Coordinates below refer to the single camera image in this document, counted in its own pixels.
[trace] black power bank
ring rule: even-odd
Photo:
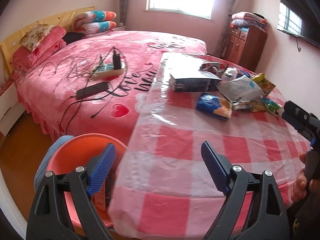
[[[107,81],[94,84],[89,87],[81,88],[76,93],[76,99],[79,100],[89,96],[93,96],[95,94],[108,90],[108,88],[109,88],[109,85]]]

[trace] brown cabinet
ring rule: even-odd
[[[266,40],[267,34],[254,26],[247,31],[231,28],[224,59],[254,72]]]

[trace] yellow headboard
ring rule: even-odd
[[[87,7],[52,15],[42,20],[36,21],[7,37],[4,41],[0,43],[0,56],[3,62],[4,78],[8,80],[10,74],[13,71],[13,67],[11,65],[12,54],[20,47],[20,39],[28,31],[35,27],[38,24],[38,22],[46,23],[49,25],[60,25],[61,27],[65,28],[68,32],[71,31],[71,22],[76,15],[83,12],[92,11],[94,9],[94,7]]]

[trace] floral pillow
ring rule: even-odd
[[[33,52],[54,27],[54,25],[39,23],[21,38],[20,44],[25,46],[30,52]]]

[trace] window frame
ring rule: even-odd
[[[185,11],[181,11],[181,10],[161,9],[161,8],[150,8],[150,0],[147,0],[146,11],[158,11],[158,12],[180,13],[180,14],[191,15],[191,16],[195,16],[195,17],[199,17],[199,18],[203,18],[203,19],[207,19],[207,20],[212,20],[214,3],[215,3],[215,1],[213,0],[213,4],[212,4],[212,8],[211,8],[211,12],[210,12],[210,16],[209,16],[209,17],[207,17],[207,16],[201,16],[201,15],[195,15],[195,14],[191,14],[191,13],[188,13],[188,12],[185,12]]]

